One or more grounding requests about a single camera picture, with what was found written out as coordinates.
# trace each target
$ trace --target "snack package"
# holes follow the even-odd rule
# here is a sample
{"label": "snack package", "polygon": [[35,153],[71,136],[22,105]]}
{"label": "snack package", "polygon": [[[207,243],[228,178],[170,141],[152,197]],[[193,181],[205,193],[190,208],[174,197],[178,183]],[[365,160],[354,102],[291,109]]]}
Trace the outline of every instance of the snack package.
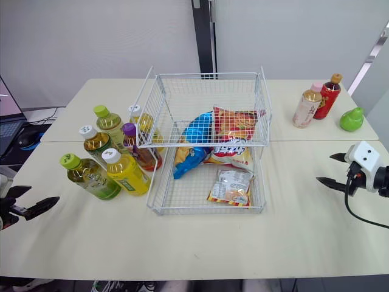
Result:
{"label": "snack package", "polygon": [[[209,143],[212,134],[212,112],[195,118],[182,132],[181,143]],[[211,152],[210,147],[178,147],[174,159],[173,178],[178,179],[184,173],[199,165]]]}
{"label": "snack package", "polygon": [[253,175],[241,170],[220,170],[209,201],[229,203],[234,206],[250,206],[250,181]]}
{"label": "snack package", "polygon": [[217,146],[204,164],[229,164],[253,172],[253,159],[248,147],[239,142],[250,140],[258,122],[257,111],[227,111],[213,107],[215,135],[218,142],[236,142],[236,146]]}

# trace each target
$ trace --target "green pear toy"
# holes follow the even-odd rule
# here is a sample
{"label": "green pear toy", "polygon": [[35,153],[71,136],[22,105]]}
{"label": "green pear toy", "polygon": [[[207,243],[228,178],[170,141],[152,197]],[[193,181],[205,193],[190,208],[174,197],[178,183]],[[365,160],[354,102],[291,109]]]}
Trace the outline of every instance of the green pear toy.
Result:
{"label": "green pear toy", "polygon": [[354,108],[345,112],[340,118],[340,126],[349,132],[358,130],[363,124],[363,108]]}

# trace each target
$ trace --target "plastic bottle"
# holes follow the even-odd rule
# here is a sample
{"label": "plastic bottle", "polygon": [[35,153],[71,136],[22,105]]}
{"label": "plastic bottle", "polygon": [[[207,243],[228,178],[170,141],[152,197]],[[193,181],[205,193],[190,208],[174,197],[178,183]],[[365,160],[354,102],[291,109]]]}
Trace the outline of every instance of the plastic bottle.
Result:
{"label": "plastic bottle", "polygon": [[67,178],[101,200],[114,198],[122,189],[93,159],[68,153],[61,157],[60,164],[67,169]]}
{"label": "plastic bottle", "polygon": [[322,95],[322,102],[314,115],[314,119],[321,120],[327,116],[329,110],[335,102],[335,99],[340,93],[339,83],[342,81],[342,78],[342,75],[334,74],[332,75],[330,82],[323,84],[323,88],[320,91]]}
{"label": "plastic bottle", "polygon": [[117,114],[110,113],[103,105],[95,106],[93,111],[98,117],[96,122],[97,127],[110,135],[121,153],[127,153],[126,148],[123,146],[124,134],[122,132],[122,119]]}
{"label": "plastic bottle", "polygon": [[[145,134],[144,137],[142,138],[142,140],[146,140],[148,135],[150,134],[151,129],[153,128],[154,119],[151,115],[149,115],[147,113],[143,113],[142,117],[140,118],[140,114],[142,113],[142,108],[140,107],[140,105],[131,105],[128,108],[128,111],[131,113],[133,108],[134,108],[134,111],[133,111],[131,117],[129,118],[129,122],[136,124],[138,121],[140,121],[139,122],[139,131],[141,131],[142,133]],[[154,144],[161,144],[164,142],[164,137],[162,137],[160,131],[157,128],[154,131],[152,141]],[[159,152],[162,152],[163,149],[164,149],[164,147],[157,148],[157,150]]]}
{"label": "plastic bottle", "polygon": [[122,130],[125,135],[123,145],[141,168],[148,172],[154,171],[156,165],[154,156],[157,158],[157,169],[162,165],[162,157],[155,148],[138,148],[136,146],[136,127],[133,123],[125,123]]}
{"label": "plastic bottle", "polygon": [[108,176],[128,193],[136,196],[148,191],[150,179],[141,171],[131,155],[121,155],[116,149],[110,148],[103,152],[102,157],[107,162]]}
{"label": "plastic bottle", "polygon": [[82,126],[78,131],[84,137],[84,149],[101,165],[107,167],[107,162],[102,158],[104,150],[116,148],[108,133],[98,132],[90,125]]}
{"label": "plastic bottle", "polygon": [[296,127],[304,128],[311,123],[322,101],[322,95],[320,94],[321,88],[322,84],[320,82],[314,82],[309,90],[303,92],[303,96],[292,119]]}

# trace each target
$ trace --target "wire basket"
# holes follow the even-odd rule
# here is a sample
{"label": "wire basket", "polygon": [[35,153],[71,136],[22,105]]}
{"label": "wire basket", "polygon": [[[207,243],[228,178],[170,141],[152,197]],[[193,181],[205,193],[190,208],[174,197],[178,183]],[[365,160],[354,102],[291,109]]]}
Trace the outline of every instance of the wire basket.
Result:
{"label": "wire basket", "polygon": [[200,165],[180,179],[173,179],[176,147],[167,148],[164,165],[158,174],[155,186],[150,188],[147,206],[159,215],[183,214],[258,214],[265,206],[264,179],[261,161],[256,159],[256,151],[251,148],[254,161],[254,179],[250,183],[250,207],[233,206],[228,203],[208,201],[207,197],[220,169],[231,169],[223,165]]}
{"label": "wire basket", "polygon": [[[145,85],[137,98],[143,94]],[[269,143],[272,106],[264,78],[260,73],[212,73],[212,74],[156,74],[143,106],[137,129],[146,125],[147,134],[137,135],[138,147],[179,147],[187,143],[180,140],[182,132],[199,115],[213,111],[218,106],[229,111],[253,111],[258,119],[251,139],[219,141],[212,123],[212,133],[206,141],[191,142],[191,146],[263,147]],[[239,115],[229,118],[229,127],[245,131]]]}

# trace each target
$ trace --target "red bottle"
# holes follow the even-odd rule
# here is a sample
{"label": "red bottle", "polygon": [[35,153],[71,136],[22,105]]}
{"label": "red bottle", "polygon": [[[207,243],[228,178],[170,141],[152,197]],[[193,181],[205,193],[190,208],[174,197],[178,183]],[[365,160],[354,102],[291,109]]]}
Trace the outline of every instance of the red bottle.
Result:
{"label": "red bottle", "polygon": [[133,123],[125,123],[122,126],[125,135],[123,145],[129,153],[135,158],[139,166],[148,172],[154,171],[157,158],[157,169],[162,165],[162,157],[155,148],[138,148],[136,147],[136,127]]}
{"label": "red bottle", "polygon": [[320,91],[322,95],[322,102],[318,106],[318,109],[314,115],[314,119],[321,120],[327,116],[329,110],[335,102],[335,99],[340,93],[339,82],[342,80],[342,78],[342,75],[334,74],[332,75],[330,82],[323,84],[322,91]]}

